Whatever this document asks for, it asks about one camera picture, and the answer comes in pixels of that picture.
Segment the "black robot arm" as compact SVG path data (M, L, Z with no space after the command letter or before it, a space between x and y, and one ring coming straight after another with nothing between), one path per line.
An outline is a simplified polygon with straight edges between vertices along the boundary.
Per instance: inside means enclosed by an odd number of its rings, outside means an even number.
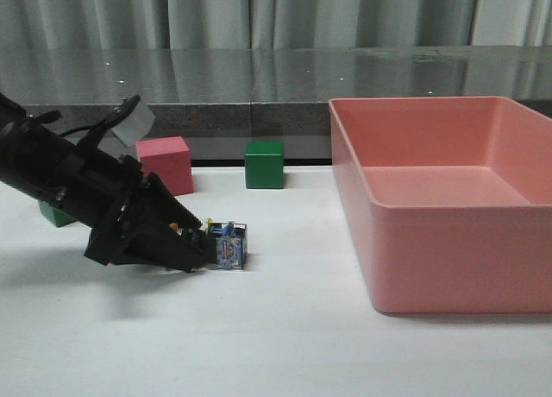
M98 145L129 117L139 96L126 99L77 143L47 125L57 110L31 117L1 98L1 180L91 228L85 257L103 265L147 264L190 273L210 262L201 221L145 174L129 155L115 158Z

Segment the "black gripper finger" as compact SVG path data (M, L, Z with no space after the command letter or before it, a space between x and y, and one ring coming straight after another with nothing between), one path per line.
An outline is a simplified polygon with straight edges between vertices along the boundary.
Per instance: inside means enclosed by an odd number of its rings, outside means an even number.
M143 264L181 270L186 273L212 263L204 248L204 232L169 224L140 224L124 239L122 255L116 265Z
M197 242L201 222L155 173L129 176L129 240Z

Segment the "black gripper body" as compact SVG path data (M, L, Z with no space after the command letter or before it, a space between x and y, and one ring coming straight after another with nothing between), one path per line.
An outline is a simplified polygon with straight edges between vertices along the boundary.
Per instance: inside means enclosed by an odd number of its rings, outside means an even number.
M85 257L102 265L148 264L126 251L130 237L122 231L124 211L143 176L141 164L129 155L108 154L63 154L55 161L55 183L65 189L55 206L91 228Z

